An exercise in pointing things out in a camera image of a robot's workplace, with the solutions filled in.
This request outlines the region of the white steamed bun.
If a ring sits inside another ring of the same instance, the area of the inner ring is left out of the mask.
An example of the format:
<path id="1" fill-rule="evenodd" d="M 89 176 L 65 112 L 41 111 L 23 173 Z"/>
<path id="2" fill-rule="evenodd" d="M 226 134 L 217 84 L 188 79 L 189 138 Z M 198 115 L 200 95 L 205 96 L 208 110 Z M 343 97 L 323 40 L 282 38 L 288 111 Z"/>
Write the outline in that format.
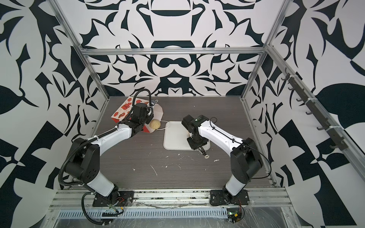
<path id="1" fill-rule="evenodd" d="M 159 121 L 158 119 L 153 119 L 150 124 L 149 124 L 150 128 L 153 130 L 157 130 L 161 127 L 161 121 Z"/>

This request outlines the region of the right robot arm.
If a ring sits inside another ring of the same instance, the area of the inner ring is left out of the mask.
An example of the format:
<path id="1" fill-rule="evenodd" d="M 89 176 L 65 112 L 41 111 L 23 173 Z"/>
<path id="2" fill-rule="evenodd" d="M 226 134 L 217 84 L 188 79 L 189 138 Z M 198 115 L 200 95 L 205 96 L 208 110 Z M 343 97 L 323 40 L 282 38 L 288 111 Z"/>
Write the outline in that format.
<path id="1" fill-rule="evenodd" d="M 187 115 L 183 118 L 182 125 L 190 134 L 187 142 L 191 149 L 198 150 L 207 157 L 203 146 L 211 142 L 229 155 L 232 175 L 223 187 L 223 192 L 228 197 L 238 196 L 263 167 L 264 162 L 253 139 L 235 137 L 203 115 L 197 118 Z"/>

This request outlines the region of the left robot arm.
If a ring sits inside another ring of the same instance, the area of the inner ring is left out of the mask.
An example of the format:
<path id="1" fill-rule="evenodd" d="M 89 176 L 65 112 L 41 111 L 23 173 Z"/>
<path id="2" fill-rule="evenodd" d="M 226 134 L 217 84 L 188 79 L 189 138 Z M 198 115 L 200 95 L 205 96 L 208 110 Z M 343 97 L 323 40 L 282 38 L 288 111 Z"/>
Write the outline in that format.
<path id="1" fill-rule="evenodd" d="M 129 116 L 111 130 L 89 139 L 75 140 L 60 168 L 59 184 L 64 187 L 82 186 L 90 193 L 114 203 L 118 197 L 118 187 L 102 174 L 100 157 L 118 143 L 141 132 L 153 117 L 152 106 L 138 103 L 132 107 Z"/>

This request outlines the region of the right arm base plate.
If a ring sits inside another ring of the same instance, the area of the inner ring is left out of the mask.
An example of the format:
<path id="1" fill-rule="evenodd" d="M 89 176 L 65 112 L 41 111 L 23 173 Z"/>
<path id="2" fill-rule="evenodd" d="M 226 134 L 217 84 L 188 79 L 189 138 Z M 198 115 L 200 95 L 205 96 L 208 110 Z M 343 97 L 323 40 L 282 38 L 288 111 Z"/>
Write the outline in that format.
<path id="1" fill-rule="evenodd" d="M 241 190 L 236 196 L 231 195 L 227 190 L 210 190 L 210 204 L 221 205 L 248 205 L 250 198 L 246 190 Z"/>

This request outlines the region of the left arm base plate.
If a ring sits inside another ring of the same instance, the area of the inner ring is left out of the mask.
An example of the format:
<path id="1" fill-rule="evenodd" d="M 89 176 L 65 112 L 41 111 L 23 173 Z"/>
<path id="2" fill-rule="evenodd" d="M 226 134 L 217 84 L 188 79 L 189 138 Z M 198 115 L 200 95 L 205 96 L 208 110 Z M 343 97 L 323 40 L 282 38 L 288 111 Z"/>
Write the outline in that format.
<path id="1" fill-rule="evenodd" d="M 109 196 L 96 194 L 93 201 L 93 207 L 107 207 L 112 204 L 115 207 L 123 207 L 134 200 L 134 191 L 113 191 Z"/>

